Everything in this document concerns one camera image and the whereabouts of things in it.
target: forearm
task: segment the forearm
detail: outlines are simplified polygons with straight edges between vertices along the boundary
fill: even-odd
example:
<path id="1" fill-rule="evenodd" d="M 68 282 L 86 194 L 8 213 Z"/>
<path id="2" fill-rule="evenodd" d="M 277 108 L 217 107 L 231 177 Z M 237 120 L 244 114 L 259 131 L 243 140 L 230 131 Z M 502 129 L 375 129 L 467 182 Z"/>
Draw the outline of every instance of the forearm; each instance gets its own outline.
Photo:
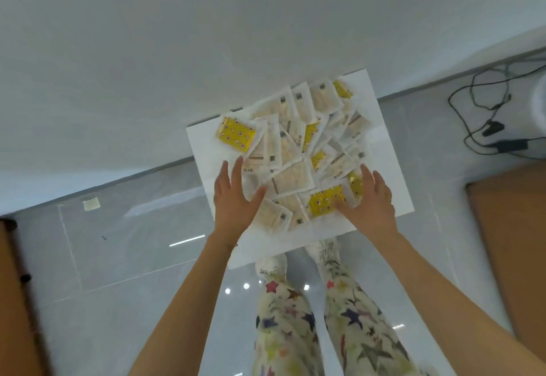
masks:
<path id="1" fill-rule="evenodd" d="M 546 375 L 546 365 L 428 263 L 403 235 L 372 239 L 460 375 Z"/>
<path id="2" fill-rule="evenodd" d="M 232 248 L 213 232 L 129 376 L 197 376 Z"/>

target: blue star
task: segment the blue star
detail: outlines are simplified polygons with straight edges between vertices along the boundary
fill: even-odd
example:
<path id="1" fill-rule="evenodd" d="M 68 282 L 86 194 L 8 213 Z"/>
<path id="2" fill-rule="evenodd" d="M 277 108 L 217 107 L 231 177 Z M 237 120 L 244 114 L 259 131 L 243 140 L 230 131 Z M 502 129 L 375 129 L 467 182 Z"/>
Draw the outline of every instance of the blue star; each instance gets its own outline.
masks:
<path id="1" fill-rule="evenodd" d="M 275 316 L 270 319 L 263 319 L 264 328 L 275 327 L 278 323 L 275 321 Z"/>
<path id="2" fill-rule="evenodd" d="M 315 329 L 315 315 L 313 313 L 311 313 L 311 314 L 306 313 L 302 317 L 302 319 L 309 323 L 309 327 L 310 327 L 311 331 L 313 331 Z"/>
<path id="3" fill-rule="evenodd" d="M 347 317 L 350 320 L 348 326 L 350 326 L 352 323 L 357 323 L 360 326 L 360 329 L 361 330 L 363 329 L 362 323 L 360 322 L 358 318 L 359 314 L 356 311 L 352 311 L 351 309 L 348 308 L 347 310 L 345 310 L 344 313 L 341 313 L 341 315 L 343 317 Z"/>

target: person's right hand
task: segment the person's right hand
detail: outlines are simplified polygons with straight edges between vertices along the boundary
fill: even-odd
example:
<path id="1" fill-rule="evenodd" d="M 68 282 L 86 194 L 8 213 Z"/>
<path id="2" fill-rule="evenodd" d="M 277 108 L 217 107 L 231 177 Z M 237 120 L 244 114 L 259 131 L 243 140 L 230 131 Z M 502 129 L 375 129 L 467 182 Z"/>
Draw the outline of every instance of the person's right hand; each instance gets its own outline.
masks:
<path id="1" fill-rule="evenodd" d="M 365 165 L 362 170 L 362 200 L 356 207 L 347 202 L 336 202 L 336 209 L 369 239 L 381 239 L 398 233 L 391 204 L 392 193 L 379 172 L 370 173 Z"/>

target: tile floor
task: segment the tile floor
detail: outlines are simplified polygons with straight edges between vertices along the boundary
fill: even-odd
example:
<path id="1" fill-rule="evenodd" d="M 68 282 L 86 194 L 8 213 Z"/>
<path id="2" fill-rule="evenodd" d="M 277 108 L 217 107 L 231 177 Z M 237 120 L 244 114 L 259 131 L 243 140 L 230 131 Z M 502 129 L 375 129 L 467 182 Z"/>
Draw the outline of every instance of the tile floor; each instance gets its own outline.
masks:
<path id="1" fill-rule="evenodd" d="M 415 212 L 398 218 L 413 245 L 503 327 L 510 329 L 465 199 L 464 185 L 527 163 L 482 157 L 462 145 L 464 129 L 447 96 L 465 77 L 381 104 Z M 514 89 L 523 98 L 536 77 Z M 488 101 L 497 92 L 482 91 Z M 468 96 L 461 108 L 471 110 Z M 98 197 L 100 209 L 84 211 Z M 124 376 L 192 268 L 213 220 L 195 164 L 186 163 L 67 200 L 17 213 L 17 242 L 33 280 L 28 285 L 57 376 Z M 392 270 L 358 233 L 340 238 L 342 258 L 398 329 L 418 362 L 454 375 Z M 289 278 L 321 317 L 324 288 L 302 248 L 289 256 Z M 250 287 L 245 290 L 244 283 Z M 228 270 L 203 357 L 202 376 L 249 375 L 254 318 L 261 292 L 253 266 Z M 318 322 L 326 374 L 341 375 L 324 323 Z"/>

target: white shoe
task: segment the white shoe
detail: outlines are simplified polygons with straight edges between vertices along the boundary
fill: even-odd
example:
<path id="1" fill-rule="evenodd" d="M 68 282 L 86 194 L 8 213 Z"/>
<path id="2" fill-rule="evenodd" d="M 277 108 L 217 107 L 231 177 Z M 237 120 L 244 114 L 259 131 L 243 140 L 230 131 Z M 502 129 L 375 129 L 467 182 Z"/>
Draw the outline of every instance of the white shoe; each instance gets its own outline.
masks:
<path id="1" fill-rule="evenodd" d="M 305 247 L 305 250 L 311 258 L 317 263 L 318 273 L 326 283 L 326 262 L 336 261 L 341 262 L 340 249 L 337 237 L 323 239 L 310 243 Z"/>
<path id="2" fill-rule="evenodd" d="M 264 258 L 263 260 L 256 261 L 254 268 L 256 274 L 264 282 L 268 281 L 271 276 L 283 276 L 286 278 L 286 269 L 288 267 L 288 260 L 286 254 L 275 255 L 274 257 Z"/>

